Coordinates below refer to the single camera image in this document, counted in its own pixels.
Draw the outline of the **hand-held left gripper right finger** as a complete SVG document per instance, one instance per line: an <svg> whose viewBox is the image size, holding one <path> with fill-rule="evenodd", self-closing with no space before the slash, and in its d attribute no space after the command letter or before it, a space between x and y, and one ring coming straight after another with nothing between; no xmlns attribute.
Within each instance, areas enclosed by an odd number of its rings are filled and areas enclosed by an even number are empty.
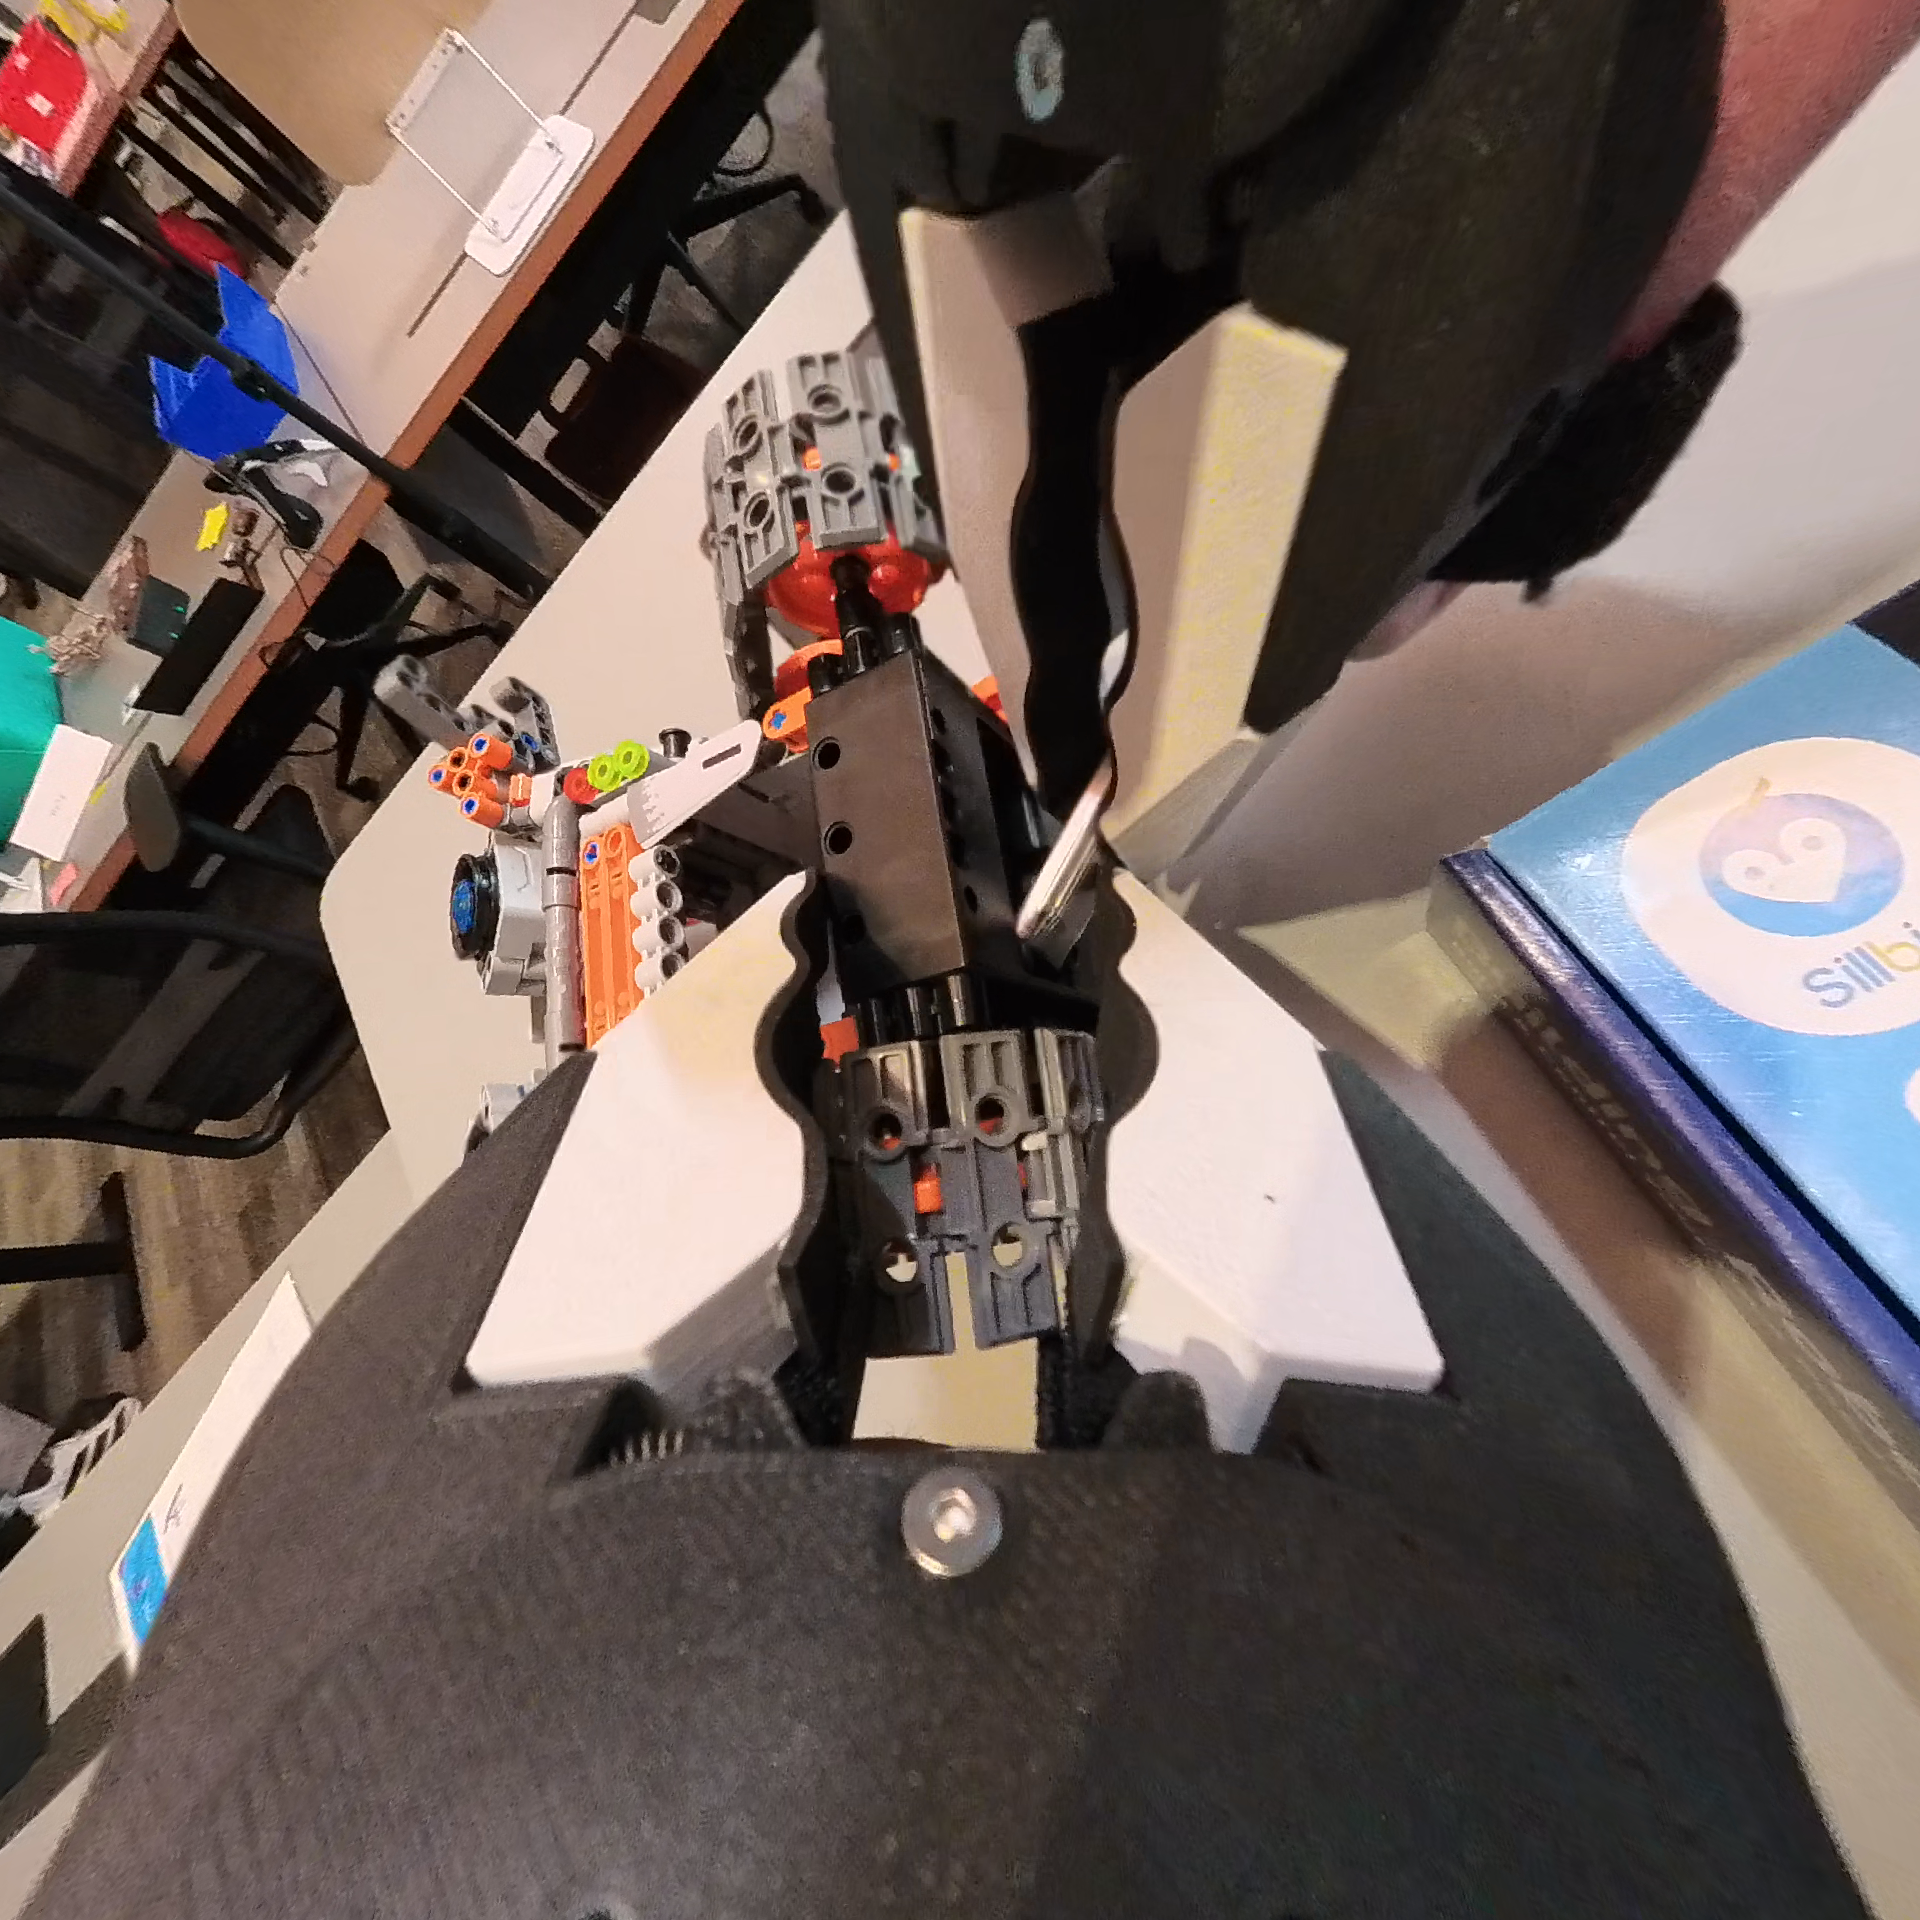
<svg viewBox="0 0 1920 1920"><path fill-rule="evenodd" d="M1132 873L1120 979L1158 1058L1110 1127L1112 1319L1141 1373L1191 1378L1216 1448L1250 1450L1288 1381L1425 1394L1445 1359L1320 1047Z"/></svg>

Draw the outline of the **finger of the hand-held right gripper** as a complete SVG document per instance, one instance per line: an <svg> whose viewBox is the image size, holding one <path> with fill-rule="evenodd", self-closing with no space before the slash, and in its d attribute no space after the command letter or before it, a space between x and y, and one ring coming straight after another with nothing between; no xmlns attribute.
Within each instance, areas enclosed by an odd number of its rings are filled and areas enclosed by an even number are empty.
<svg viewBox="0 0 1920 1920"><path fill-rule="evenodd" d="M1006 721L1049 809L1092 795L1103 818L1129 670L1110 259L1070 185L895 230L938 514Z"/></svg>
<svg viewBox="0 0 1920 1920"><path fill-rule="evenodd" d="M1178 861L1256 752L1242 713L1344 361L1241 301L1120 401L1112 514L1133 631L1102 829L1142 878Z"/></svg>

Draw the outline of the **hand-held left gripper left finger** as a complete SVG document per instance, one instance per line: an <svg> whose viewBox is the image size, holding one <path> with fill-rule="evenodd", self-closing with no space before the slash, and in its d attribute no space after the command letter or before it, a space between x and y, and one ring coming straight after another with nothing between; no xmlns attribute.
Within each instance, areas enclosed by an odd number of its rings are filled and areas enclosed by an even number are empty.
<svg viewBox="0 0 1920 1920"><path fill-rule="evenodd" d="M801 970L793 873L591 1050L591 1070L465 1352L485 1387L608 1376L670 1405L798 1350L776 1257L801 1128L757 1034Z"/></svg>

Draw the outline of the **small battery with red wires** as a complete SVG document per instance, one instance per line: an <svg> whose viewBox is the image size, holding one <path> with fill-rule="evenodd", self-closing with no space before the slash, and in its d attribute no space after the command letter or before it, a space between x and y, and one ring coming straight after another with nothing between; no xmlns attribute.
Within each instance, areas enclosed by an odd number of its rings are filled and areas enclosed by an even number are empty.
<svg viewBox="0 0 1920 1920"><path fill-rule="evenodd" d="M1102 755L1088 785L1071 802L1062 826L1042 857L1014 914L1014 934L1023 949L1060 968L1080 941L1089 914L1094 874L1102 861L1102 821L1112 802L1116 759Z"/></svg>

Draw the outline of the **orange grey tracked brick robot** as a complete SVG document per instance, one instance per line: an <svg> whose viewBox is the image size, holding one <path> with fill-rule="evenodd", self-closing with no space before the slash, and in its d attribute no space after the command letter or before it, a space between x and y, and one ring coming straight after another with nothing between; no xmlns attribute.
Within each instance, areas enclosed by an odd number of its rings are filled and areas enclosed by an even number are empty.
<svg viewBox="0 0 1920 1920"><path fill-rule="evenodd" d="M430 765L481 838L448 931L485 992L528 998L546 1075L677 977L780 879L801 977L757 1058L799 1119L776 1279L804 1367L943 1355L957 1269L973 1337L1097 1352L1120 1294L1097 1055L1112 963L1052 967L1016 906L1057 824L994 697L921 638L946 569L881 361L757 370L704 446L706 546L737 719L564 753L532 687Z"/></svg>

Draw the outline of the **brown edged work desk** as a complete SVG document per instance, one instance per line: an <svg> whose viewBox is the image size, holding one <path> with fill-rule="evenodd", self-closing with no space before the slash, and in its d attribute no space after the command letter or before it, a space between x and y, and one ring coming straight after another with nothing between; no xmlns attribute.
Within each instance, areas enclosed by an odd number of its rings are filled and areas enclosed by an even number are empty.
<svg viewBox="0 0 1920 1920"><path fill-rule="evenodd" d="M538 110L585 123L596 145L557 210L503 279L463 255L469 216L399 145L372 183L349 185L303 245L273 309L295 344L298 393L396 464L417 459L465 398L574 239L655 144L697 78L718 75L735 18L751 3L488 3L461 25ZM311 486L318 543L284 546L265 518L240 570L265 598L183 714L128 711L154 661L112 640L63 691L73 728L113 742L65 857L36 858L55 906L100 905L130 861L125 785L142 750L183 777L216 747L254 686L298 634L332 574L370 537L386 488L335 455Z"/></svg>

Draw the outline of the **black desk device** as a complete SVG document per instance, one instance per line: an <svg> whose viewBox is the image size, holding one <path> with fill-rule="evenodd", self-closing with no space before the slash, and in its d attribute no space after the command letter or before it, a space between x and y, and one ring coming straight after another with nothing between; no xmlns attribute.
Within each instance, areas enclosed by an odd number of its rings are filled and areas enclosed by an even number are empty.
<svg viewBox="0 0 1920 1920"><path fill-rule="evenodd" d="M177 631L161 645L154 670L128 695L130 713L183 714L229 655L265 589L255 579L222 578L191 608L181 608Z"/></svg>

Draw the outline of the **person's right hand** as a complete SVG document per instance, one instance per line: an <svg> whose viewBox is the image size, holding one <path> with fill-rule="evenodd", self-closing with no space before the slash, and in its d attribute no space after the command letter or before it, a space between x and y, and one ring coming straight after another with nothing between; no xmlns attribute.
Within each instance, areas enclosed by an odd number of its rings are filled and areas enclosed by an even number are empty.
<svg viewBox="0 0 1920 1920"><path fill-rule="evenodd" d="M1917 41L1916 2L1721 3L1719 107L1684 211L1621 323L1649 350Z"/></svg>

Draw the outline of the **blue header leaflet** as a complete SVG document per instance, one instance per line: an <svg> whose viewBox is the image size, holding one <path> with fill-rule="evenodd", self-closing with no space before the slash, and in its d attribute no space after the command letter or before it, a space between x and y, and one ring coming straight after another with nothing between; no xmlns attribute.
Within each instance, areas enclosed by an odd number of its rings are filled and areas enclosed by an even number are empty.
<svg viewBox="0 0 1920 1920"><path fill-rule="evenodd" d="M112 1561L109 1598L128 1666L137 1664L208 1502L311 1337L297 1279L280 1271L148 1509Z"/></svg>

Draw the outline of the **clear acrylic stand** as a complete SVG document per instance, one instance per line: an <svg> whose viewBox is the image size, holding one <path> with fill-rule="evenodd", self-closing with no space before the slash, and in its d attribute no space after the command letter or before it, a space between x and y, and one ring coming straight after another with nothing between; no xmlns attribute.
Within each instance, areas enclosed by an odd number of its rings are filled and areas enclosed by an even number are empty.
<svg viewBox="0 0 1920 1920"><path fill-rule="evenodd" d="M438 29L386 129L463 210L463 255L496 279L520 262L596 145L585 123L538 111L455 27Z"/></svg>

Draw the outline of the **black mesh office chair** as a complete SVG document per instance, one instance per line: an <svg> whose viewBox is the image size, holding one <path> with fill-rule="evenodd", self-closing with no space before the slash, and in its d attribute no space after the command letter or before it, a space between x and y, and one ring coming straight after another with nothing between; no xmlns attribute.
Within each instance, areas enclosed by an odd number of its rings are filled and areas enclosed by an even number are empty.
<svg viewBox="0 0 1920 1920"><path fill-rule="evenodd" d="M183 818L169 903L2 918L2 1138L241 1161L356 1047L319 934L332 843L279 784L208 843Z"/></svg>

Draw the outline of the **blue robot kit box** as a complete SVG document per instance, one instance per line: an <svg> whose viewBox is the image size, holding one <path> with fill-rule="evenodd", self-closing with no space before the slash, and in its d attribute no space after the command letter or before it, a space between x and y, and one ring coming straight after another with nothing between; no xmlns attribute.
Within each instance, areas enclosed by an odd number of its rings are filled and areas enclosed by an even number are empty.
<svg viewBox="0 0 1920 1920"><path fill-rule="evenodd" d="M1866 1445L1916 1450L1916 586L1447 857L1429 929Z"/></svg>

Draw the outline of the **blue plastic bin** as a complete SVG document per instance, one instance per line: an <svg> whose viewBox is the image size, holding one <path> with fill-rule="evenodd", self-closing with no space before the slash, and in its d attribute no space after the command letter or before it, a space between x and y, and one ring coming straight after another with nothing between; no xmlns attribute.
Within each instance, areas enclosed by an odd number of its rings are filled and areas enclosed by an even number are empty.
<svg viewBox="0 0 1920 1920"><path fill-rule="evenodd" d="M245 279L215 264L222 323L216 341L265 367L289 393L298 387L293 336L265 295ZM286 409L245 391L232 373L215 357L200 357L191 367L177 367L160 357L148 358L151 410L160 440L191 451L202 461L260 446L271 439Z"/></svg>

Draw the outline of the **teal bin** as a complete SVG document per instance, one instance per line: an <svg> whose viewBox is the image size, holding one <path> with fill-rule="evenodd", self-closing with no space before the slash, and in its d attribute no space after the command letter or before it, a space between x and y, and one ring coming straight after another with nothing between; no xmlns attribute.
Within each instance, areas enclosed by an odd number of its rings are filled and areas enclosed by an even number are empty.
<svg viewBox="0 0 1920 1920"><path fill-rule="evenodd" d="M2 616L2 824L6 843L63 719L61 681L42 638Z"/></svg>

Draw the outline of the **red box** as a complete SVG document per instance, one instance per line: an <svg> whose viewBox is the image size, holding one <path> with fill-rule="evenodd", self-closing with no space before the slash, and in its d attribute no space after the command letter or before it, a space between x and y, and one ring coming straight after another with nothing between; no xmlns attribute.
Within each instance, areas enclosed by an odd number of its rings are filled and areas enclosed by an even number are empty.
<svg viewBox="0 0 1920 1920"><path fill-rule="evenodd" d="M47 16L30 16L2 62L2 131L53 155L97 95L79 47Z"/></svg>

